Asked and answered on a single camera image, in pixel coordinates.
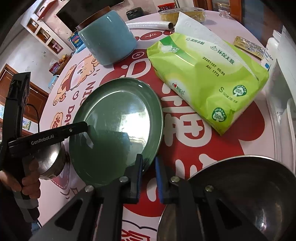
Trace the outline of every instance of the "wooden lid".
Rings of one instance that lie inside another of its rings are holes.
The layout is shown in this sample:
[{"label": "wooden lid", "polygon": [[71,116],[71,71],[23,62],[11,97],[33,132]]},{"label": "wooden lid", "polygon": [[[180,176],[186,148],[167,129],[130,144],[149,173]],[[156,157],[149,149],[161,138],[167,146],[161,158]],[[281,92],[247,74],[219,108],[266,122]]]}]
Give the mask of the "wooden lid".
[{"label": "wooden lid", "polygon": [[110,12],[111,8],[109,6],[103,8],[102,10],[96,12],[95,14],[91,15],[89,18],[87,18],[86,20],[84,20],[81,24],[79,24],[76,29],[78,31],[84,29],[86,26],[88,26],[89,24],[91,24],[93,21],[97,20],[98,18],[100,18],[101,16],[105,15],[106,13]]}]

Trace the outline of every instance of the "round table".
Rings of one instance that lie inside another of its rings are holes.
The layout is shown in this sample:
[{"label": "round table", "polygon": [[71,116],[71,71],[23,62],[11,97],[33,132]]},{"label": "round table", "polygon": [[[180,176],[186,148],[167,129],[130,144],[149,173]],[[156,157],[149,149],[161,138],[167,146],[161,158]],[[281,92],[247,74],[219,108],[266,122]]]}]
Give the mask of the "round table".
[{"label": "round table", "polygon": [[[261,45],[236,20],[222,18],[218,12],[206,11],[206,14],[204,25],[222,39],[233,43],[236,36],[241,36]],[[132,21],[158,20],[159,14],[155,13]],[[232,156],[245,154],[274,158],[274,137],[263,91],[233,126],[219,136],[163,84],[147,58],[146,49],[172,32],[146,29],[132,32],[138,40],[137,48],[114,66],[101,66],[87,48],[71,58],[49,95],[40,120],[41,131],[72,123],[83,101],[103,83],[119,77],[133,77],[148,83],[161,100],[165,125],[159,155],[166,165],[176,171],[177,176],[189,178],[203,167]],[[68,149],[68,140],[64,144]],[[40,222],[47,222],[84,186],[71,164],[66,164],[54,180],[41,180]],[[143,176],[140,202],[124,206],[123,240],[156,240],[158,222],[165,207],[159,202],[156,187],[153,164]]]}]

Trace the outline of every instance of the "stainless steel pot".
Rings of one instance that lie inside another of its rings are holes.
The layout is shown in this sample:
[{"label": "stainless steel pot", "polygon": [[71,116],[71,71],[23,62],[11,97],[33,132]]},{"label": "stainless steel pot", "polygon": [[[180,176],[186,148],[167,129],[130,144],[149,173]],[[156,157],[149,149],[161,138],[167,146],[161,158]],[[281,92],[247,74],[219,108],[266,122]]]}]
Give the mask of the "stainless steel pot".
[{"label": "stainless steel pot", "polygon": [[[296,177],[281,163],[262,156],[238,156],[216,162],[189,179],[213,185],[260,230],[277,241],[296,216]],[[176,207],[167,205],[157,241],[176,241]]]},{"label": "stainless steel pot", "polygon": [[40,149],[34,154],[34,158],[39,163],[39,178],[44,180],[57,177],[62,172],[66,161],[69,161],[62,142]]}]

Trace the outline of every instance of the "television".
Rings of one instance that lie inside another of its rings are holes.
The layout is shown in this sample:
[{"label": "television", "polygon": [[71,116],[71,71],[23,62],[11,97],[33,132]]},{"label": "television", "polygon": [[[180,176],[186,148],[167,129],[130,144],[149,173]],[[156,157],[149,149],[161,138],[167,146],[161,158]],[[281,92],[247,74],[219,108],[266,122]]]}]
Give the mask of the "television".
[{"label": "television", "polygon": [[79,24],[97,11],[122,2],[124,0],[70,0],[57,13],[57,17],[74,33]]}]

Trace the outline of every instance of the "black cable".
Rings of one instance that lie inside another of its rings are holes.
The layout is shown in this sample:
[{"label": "black cable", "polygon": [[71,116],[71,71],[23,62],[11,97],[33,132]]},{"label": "black cable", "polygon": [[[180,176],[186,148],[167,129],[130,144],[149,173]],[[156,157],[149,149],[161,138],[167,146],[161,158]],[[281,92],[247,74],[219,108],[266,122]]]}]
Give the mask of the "black cable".
[{"label": "black cable", "polygon": [[37,121],[38,121],[38,132],[40,132],[40,127],[39,127],[39,116],[38,116],[38,111],[35,108],[35,106],[33,106],[32,104],[27,104],[28,106],[32,106],[34,108],[34,110],[36,111],[36,115],[37,115]]}]

